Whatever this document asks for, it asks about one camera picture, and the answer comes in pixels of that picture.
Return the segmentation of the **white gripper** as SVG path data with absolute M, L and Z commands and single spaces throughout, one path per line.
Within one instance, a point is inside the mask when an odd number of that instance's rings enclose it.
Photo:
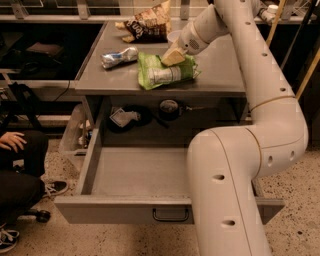
M 197 55 L 206 49 L 209 44 L 198 35 L 194 23 L 189 22 L 180 32 L 178 46 L 171 47 L 161 57 L 161 62 L 166 66 L 179 64 L 185 60 L 185 52 L 189 55 Z

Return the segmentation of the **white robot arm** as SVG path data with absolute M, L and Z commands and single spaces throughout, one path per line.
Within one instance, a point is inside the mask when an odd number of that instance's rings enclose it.
M 214 0 L 184 27 L 206 48 L 229 32 L 252 122 L 198 133 L 187 153 L 187 175 L 201 256 L 272 256 L 251 182 L 293 165 L 308 145 L 308 128 L 291 86 L 254 18 L 259 0 Z

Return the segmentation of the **person's hand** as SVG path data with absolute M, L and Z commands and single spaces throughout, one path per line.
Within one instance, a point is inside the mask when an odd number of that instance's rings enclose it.
M 20 132 L 5 132 L 0 136 L 0 148 L 5 150 L 13 150 L 18 152 L 23 150 L 27 141 L 24 139 L 24 134 Z

